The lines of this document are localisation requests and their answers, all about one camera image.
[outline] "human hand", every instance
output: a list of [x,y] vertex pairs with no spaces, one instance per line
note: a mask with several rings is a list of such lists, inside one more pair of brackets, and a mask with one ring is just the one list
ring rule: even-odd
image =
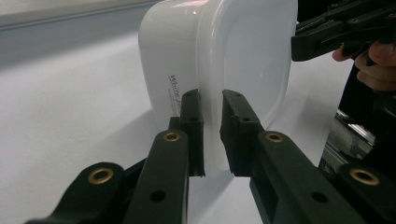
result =
[[[357,53],[344,56],[343,46],[337,49],[332,57],[341,62],[347,60]],[[367,57],[376,63],[367,66]],[[369,50],[363,52],[355,60],[355,65],[360,69],[358,80],[376,91],[396,91],[396,43],[388,45],[375,41]]]

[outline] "white table surface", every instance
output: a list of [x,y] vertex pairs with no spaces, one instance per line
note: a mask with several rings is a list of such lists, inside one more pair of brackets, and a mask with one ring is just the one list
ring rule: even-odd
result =
[[[147,157],[158,132],[137,29],[148,7],[0,32],[0,223],[46,217],[84,168]],[[352,62],[293,63],[270,129],[318,164]],[[191,178],[189,223],[262,223],[248,179]]]

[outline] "brass insert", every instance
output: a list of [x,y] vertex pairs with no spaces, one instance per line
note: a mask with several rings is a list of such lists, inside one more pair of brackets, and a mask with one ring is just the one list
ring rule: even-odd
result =
[[180,139],[180,134],[178,133],[166,133],[163,135],[163,140],[166,142],[176,142]]
[[356,179],[357,181],[361,182],[365,185],[377,186],[379,185],[379,179],[372,173],[362,170],[362,169],[351,169],[349,174]]
[[265,135],[265,137],[270,140],[271,142],[275,142],[275,143],[281,143],[283,142],[283,137],[282,135],[278,134],[278,133],[268,133],[267,135]]
[[100,185],[106,183],[111,177],[113,177],[114,172],[109,168],[98,168],[88,176],[88,182],[93,185]]

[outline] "translucent plastic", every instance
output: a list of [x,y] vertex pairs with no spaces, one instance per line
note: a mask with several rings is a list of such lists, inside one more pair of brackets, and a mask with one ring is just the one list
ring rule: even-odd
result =
[[219,138],[222,91],[244,94],[269,125],[290,71],[295,0],[171,0],[142,21],[139,47],[148,94],[161,130],[179,115],[181,95],[199,89],[205,120],[205,168],[228,169]]

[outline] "white plastic container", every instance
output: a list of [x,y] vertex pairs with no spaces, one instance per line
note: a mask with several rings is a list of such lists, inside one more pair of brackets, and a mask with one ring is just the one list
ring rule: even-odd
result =
[[205,168],[228,169],[219,138],[222,91],[244,94],[266,128],[284,98],[296,0],[169,0],[142,21],[139,47],[161,130],[179,116],[181,95],[199,89]]

